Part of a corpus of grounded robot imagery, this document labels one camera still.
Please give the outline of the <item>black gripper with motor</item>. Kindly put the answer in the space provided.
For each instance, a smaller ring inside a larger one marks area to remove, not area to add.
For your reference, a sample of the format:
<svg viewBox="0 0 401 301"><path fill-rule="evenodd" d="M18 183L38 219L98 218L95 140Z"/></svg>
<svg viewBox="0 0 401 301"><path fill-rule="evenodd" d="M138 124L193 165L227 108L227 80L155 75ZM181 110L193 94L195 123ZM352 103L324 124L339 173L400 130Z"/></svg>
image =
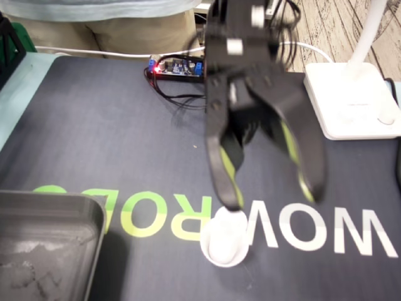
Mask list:
<svg viewBox="0 0 401 301"><path fill-rule="evenodd" d="M227 210L244 207L236 182L244 160L243 145L228 112L257 111L265 134L297 165L305 198L311 202L323 198L324 137L304 80L304 73L283 73L278 64L206 68L207 155L216 195Z"/></svg>

